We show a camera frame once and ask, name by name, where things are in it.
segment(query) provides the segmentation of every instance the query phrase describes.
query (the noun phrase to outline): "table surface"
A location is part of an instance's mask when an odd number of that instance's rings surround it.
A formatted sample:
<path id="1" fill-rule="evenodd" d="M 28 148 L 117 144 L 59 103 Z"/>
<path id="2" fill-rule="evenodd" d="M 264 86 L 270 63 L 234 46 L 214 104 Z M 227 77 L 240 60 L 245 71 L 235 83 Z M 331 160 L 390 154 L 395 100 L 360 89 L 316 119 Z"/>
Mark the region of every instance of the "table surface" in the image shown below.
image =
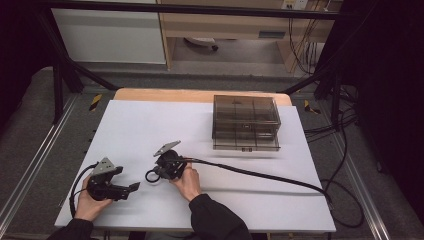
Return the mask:
<path id="1" fill-rule="evenodd" d="M 212 149 L 213 95 L 273 96 L 281 127 L 278 152 L 238 152 Z M 107 156 L 123 166 L 115 185 L 141 182 L 128 200 L 114 202 L 96 219 L 97 228 L 115 230 L 191 231 L 190 209 L 167 180 L 151 184 L 145 173 L 154 167 L 153 154 L 176 140 L 180 155 L 222 163 L 321 186 L 295 107 L 284 94 L 195 90 L 121 89 L 110 101 L 81 169 Z M 324 196 L 288 183 L 241 175 L 194 164 L 201 187 L 247 224 L 252 232 L 334 232 Z M 56 220 L 71 219 L 68 201 Z"/>

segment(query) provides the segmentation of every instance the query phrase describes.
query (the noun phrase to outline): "gray carpet floor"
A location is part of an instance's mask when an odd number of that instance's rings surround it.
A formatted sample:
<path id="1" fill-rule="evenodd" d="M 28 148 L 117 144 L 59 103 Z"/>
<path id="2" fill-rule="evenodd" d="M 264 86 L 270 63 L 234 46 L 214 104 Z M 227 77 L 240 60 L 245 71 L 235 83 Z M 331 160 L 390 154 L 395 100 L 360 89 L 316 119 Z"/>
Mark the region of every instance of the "gray carpet floor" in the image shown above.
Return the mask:
<path id="1" fill-rule="evenodd" d="M 180 42 L 179 44 L 178 46 L 185 48 L 184 42 Z M 231 49 L 234 47 L 233 44 L 234 42 L 230 42 L 227 46 L 225 42 L 222 42 L 219 51 Z M 188 55 L 198 54 L 199 51 L 207 50 L 195 49 L 190 54 L 187 51 L 189 50 L 177 48 L 176 54 L 179 52 L 184 53 L 179 55 L 177 62 L 184 62 L 185 58 L 189 58 Z M 229 53 L 225 53 L 224 55 L 227 56 L 227 59 L 228 56 L 231 56 Z M 202 59 L 204 62 L 208 61 L 205 60 L 207 57 L 197 60 L 201 62 Z M 237 59 L 227 60 L 227 62 L 231 61 L 237 61 Z M 273 74 L 240 74 L 240 72 L 237 73 L 234 70 L 232 72 L 233 74 L 213 75 L 213 72 L 191 74 L 190 71 L 193 68 L 196 68 L 195 63 L 192 63 L 190 69 L 185 69 L 184 71 L 181 68 L 171 71 L 140 71 L 136 73 L 99 71 L 99 75 L 119 86 L 125 87 L 253 90 L 265 92 L 275 92 L 285 89 L 294 84 L 296 82 L 295 79 L 299 77 L 286 76 L 285 78 L 279 78 L 273 76 Z M 215 73 L 220 68 L 224 67 L 216 65 Z M 243 67 L 240 69 L 241 72 L 246 73 L 246 69 Z M 88 109 L 98 88 L 89 80 L 85 80 L 85 82 L 88 85 L 87 91 L 78 95 L 75 107 L 66 125 L 7 229 L 5 239 L 16 239 L 16 237 L 21 239 L 43 239 L 56 230 L 53 224 L 60 210 L 58 205 L 66 197 L 79 166 L 84 159 L 85 151 L 90 146 L 90 139 L 95 134 L 94 130 L 101 120 L 108 101 L 114 96 L 114 92 L 102 91 L 103 96 L 98 107 L 94 112 L 91 112 Z M 52 87 L 52 76 L 49 71 L 41 71 L 35 75 L 23 99 L 21 108 L 16 111 L 8 125 L 2 130 L 0 138 L 0 163 L 2 166 L 0 206 L 4 206 L 6 203 L 8 196 L 18 184 L 20 176 L 24 174 L 32 157 L 51 127 L 54 109 Z M 328 125 L 323 114 L 315 114 L 304 110 L 304 100 L 309 100 L 312 108 L 328 106 L 328 102 L 315 101 L 312 95 L 308 94 L 310 92 L 308 88 L 303 90 L 303 92 L 305 94 L 294 94 L 292 101 L 298 108 L 304 129 Z M 361 127 L 350 125 L 346 128 L 346 133 L 349 154 L 354 160 L 360 175 L 366 182 L 367 188 L 376 203 L 391 238 L 424 239 L 424 227 L 417 219 L 408 202 L 404 199 L 392 177 L 378 173 L 374 156 L 368 147 Z M 340 154 L 336 148 L 334 138 L 328 136 L 311 142 L 309 146 L 319 177 L 328 178 L 340 162 Z M 337 175 L 336 180 L 352 191 L 351 183 L 344 169 Z M 352 224 L 357 222 L 359 212 L 351 198 L 336 186 L 330 188 L 330 193 L 335 202 L 335 217 L 343 222 Z M 336 223 L 336 227 L 337 232 L 333 234 L 333 239 L 373 239 L 373 234 L 367 221 L 362 226 L 354 229 L 346 228 L 338 223 Z M 127 234 L 127 232 L 114 232 L 112 239 L 118 239 L 119 237 L 125 238 Z M 293 235 L 286 233 L 272 235 L 272 239 L 274 240 L 325 238 L 326 236 L 322 235 L 297 233 L 293 233 Z"/>

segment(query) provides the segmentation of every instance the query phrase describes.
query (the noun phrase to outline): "black jacket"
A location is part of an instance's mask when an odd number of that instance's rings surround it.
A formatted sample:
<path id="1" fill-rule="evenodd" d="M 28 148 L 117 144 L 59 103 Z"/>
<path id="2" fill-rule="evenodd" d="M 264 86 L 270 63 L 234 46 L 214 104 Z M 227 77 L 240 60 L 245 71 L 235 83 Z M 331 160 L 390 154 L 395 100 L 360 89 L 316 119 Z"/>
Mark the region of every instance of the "black jacket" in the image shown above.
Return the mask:
<path id="1" fill-rule="evenodd" d="M 201 194 L 189 204 L 191 226 L 202 240 L 251 240 L 244 221 L 226 206 Z M 47 240 L 89 240 L 93 223 L 73 219 Z"/>

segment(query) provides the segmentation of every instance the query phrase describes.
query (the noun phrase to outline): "hand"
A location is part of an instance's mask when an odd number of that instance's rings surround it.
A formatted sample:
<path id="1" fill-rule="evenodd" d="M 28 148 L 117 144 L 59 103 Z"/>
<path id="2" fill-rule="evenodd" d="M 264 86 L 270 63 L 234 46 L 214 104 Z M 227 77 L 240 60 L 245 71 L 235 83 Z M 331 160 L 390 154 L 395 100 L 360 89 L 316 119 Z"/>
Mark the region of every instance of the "hand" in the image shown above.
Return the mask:
<path id="1" fill-rule="evenodd" d="M 196 169 L 191 167 L 191 163 L 187 163 L 180 179 L 169 180 L 169 182 L 174 184 L 180 191 L 181 195 L 189 202 L 191 202 L 193 198 L 202 194 L 202 190 L 200 189 L 199 173 L 197 173 Z"/>
<path id="2" fill-rule="evenodd" d="M 82 191 L 78 197 L 78 207 L 75 213 L 75 218 L 94 221 L 96 217 L 112 203 L 112 199 L 105 199 L 102 201 L 94 200 L 87 192 L 87 185 L 90 176 L 84 179 L 82 184 Z"/>

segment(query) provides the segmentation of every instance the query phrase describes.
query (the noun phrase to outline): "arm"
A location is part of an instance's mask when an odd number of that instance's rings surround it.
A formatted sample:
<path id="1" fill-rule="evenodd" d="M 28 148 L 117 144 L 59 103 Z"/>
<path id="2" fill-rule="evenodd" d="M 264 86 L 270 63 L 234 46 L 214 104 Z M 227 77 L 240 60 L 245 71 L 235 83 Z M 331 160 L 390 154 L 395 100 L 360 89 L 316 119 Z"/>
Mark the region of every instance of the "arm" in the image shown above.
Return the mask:
<path id="1" fill-rule="evenodd" d="M 191 225 L 203 240 L 252 239 L 244 221 L 226 206 L 212 200 L 200 189 L 199 174 L 188 163 L 183 175 L 173 183 L 189 201 Z"/>
<path id="2" fill-rule="evenodd" d="M 89 240 L 93 230 L 93 221 L 112 203 L 111 199 L 94 200 L 85 190 L 90 176 L 84 179 L 82 190 L 78 197 L 78 207 L 75 218 L 64 228 L 57 230 L 47 240 Z"/>

